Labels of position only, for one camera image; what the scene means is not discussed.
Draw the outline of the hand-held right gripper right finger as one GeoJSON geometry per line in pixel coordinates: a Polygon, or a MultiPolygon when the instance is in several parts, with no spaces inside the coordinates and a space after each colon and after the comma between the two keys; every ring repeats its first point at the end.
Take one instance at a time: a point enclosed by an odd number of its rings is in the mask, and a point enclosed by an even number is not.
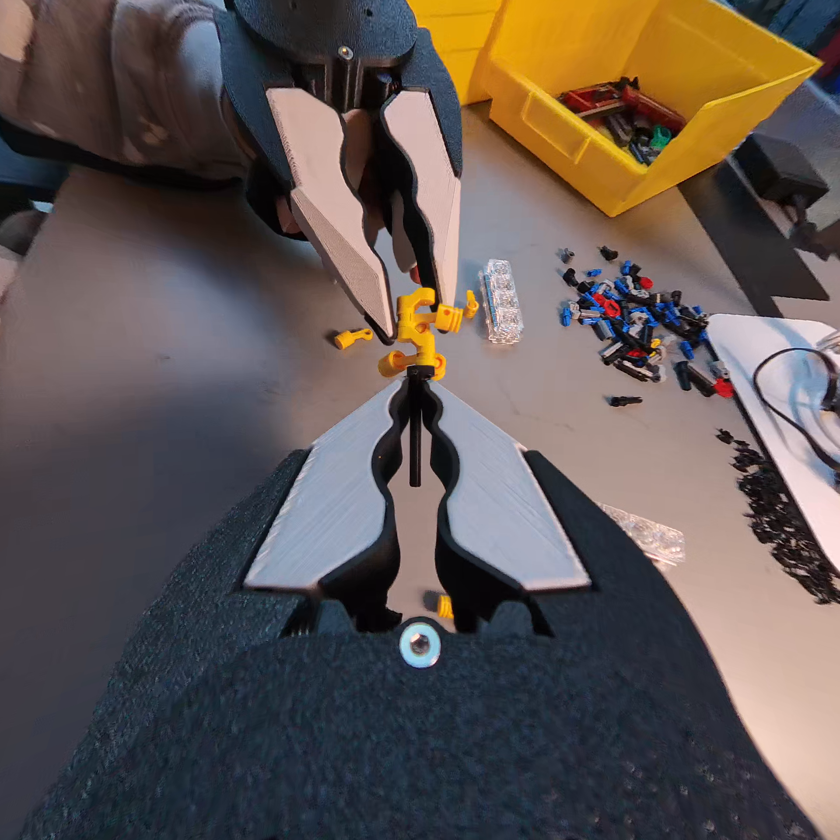
{"type": "Polygon", "coordinates": [[[529,451],[438,382],[423,388],[423,421],[444,489],[435,568],[456,631],[478,631],[504,602],[532,613],[539,595],[590,590],[529,451]]]}

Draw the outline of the pile of black pins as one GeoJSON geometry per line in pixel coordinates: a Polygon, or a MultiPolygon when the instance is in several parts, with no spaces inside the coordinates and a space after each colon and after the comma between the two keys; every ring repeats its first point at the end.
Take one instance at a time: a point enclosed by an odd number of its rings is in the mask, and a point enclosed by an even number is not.
{"type": "Polygon", "coordinates": [[[816,604],[838,604],[838,571],[818,546],[779,471],[728,430],[718,429],[716,438],[733,447],[731,466],[739,473],[737,487],[748,502],[745,518],[753,535],[816,604]]]}

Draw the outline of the pile of mixed small bricks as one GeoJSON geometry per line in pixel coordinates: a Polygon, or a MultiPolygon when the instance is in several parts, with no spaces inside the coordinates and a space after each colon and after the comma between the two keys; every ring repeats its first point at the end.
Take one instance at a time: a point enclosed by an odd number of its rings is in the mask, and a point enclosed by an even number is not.
{"type": "Polygon", "coordinates": [[[734,398],[728,368],[711,344],[710,314],[689,306],[679,289],[656,288],[618,251],[602,246],[598,254],[604,267],[576,268],[572,260],[557,269],[570,292],[560,323],[587,328],[600,343],[600,362],[637,383],[659,384],[672,373],[683,392],[734,398]]]}

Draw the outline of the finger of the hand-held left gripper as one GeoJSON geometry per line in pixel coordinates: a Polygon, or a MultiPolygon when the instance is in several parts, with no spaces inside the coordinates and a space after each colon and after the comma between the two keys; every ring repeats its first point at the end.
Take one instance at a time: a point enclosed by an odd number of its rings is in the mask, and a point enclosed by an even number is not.
{"type": "Polygon", "coordinates": [[[439,306],[454,306],[461,183],[429,92],[396,93],[381,109],[381,127],[417,273],[439,306]]]}
{"type": "Polygon", "coordinates": [[[290,167],[292,216],[381,339],[394,340],[389,280],[366,236],[362,201],[343,167],[342,117],[295,87],[268,88],[266,99],[290,167]]]}

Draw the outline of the black power adapter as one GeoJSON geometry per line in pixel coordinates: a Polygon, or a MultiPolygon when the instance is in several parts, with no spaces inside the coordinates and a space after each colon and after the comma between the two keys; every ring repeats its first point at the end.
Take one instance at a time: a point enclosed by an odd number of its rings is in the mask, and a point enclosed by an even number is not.
{"type": "Polygon", "coordinates": [[[733,158],[755,193],[765,201],[804,209],[829,192],[829,186],[794,144],[751,133],[733,158]]]}

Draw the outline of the pile of red black beams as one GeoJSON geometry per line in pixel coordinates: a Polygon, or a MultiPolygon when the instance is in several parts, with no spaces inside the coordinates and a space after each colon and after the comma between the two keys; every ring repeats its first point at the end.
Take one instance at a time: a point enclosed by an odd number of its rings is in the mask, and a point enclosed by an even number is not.
{"type": "Polygon", "coordinates": [[[637,77],[620,77],[561,93],[558,102],[641,165],[650,166],[687,120],[642,92],[637,77]]]}

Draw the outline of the white book stand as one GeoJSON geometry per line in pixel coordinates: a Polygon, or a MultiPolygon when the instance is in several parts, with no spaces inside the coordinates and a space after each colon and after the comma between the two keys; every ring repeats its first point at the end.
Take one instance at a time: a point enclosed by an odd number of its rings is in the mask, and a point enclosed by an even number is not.
{"type": "Polygon", "coordinates": [[[838,330],[721,313],[710,317],[709,335],[764,451],[838,569],[838,411],[823,407],[831,370],[838,371],[838,330]]]}

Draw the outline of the clear cylinder block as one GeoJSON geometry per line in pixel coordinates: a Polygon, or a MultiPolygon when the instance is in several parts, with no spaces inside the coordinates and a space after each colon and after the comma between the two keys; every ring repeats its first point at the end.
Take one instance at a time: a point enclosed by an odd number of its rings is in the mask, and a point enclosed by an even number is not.
{"type": "Polygon", "coordinates": [[[685,561],[686,538],[681,531],[601,502],[597,506],[657,566],[677,566],[685,561]]]}
{"type": "Polygon", "coordinates": [[[488,340],[505,346],[518,343],[523,321],[510,262],[488,260],[479,272],[479,291],[488,340]]]}

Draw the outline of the grey desk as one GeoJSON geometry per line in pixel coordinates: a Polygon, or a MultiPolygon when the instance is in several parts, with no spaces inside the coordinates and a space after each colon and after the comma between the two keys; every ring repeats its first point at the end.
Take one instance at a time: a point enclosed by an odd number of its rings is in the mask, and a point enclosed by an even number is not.
{"type": "MultiPolygon", "coordinates": [[[[649,391],[563,328],[557,251],[606,245],[706,312],[752,314],[691,205],[712,170],[607,218],[463,111],[459,289],[511,262],[524,331],[481,318],[440,340],[446,387],[596,501],[684,533],[665,570],[793,797],[838,838],[838,605],[817,605],[756,540],[727,429],[733,400],[649,391]],[[641,396],[611,407],[610,396],[641,396]]],[[[287,453],[385,383],[384,349],[312,249],[237,192],[158,191],[75,170],[2,306],[2,838],[16,838],[84,734],[127,636],[188,550],[287,453]]]]}

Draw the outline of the yellow plastic bin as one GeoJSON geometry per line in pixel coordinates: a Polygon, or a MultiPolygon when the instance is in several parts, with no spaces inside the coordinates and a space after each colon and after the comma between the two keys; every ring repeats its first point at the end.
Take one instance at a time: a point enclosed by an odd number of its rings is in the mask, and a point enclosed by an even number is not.
{"type": "Polygon", "coordinates": [[[409,1],[419,27],[427,28],[451,76],[461,105],[484,102],[481,82],[487,40],[502,1],[409,1]]]}
{"type": "Polygon", "coordinates": [[[821,64],[718,2],[510,1],[480,75],[491,120],[614,217],[721,162],[821,64]],[[687,121],[650,166],[559,100],[621,77],[687,121]]]}

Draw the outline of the person's left forearm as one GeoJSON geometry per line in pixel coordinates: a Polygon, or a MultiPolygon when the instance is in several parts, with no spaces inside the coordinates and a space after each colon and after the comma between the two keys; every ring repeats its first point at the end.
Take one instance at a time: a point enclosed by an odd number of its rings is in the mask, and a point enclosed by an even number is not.
{"type": "Polygon", "coordinates": [[[224,2],[2,1],[2,138],[16,152],[188,182],[245,178],[224,105],[224,2]]]}

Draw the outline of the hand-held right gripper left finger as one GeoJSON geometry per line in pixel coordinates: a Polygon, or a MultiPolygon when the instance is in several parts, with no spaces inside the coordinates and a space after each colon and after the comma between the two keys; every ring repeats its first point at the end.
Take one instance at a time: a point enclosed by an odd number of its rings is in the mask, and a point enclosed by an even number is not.
{"type": "Polygon", "coordinates": [[[406,424],[407,386],[397,380],[312,443],[244,588],[338,601],[354,621],[403,619],[387,599],[401,560],[389,483],[406,424]]]}

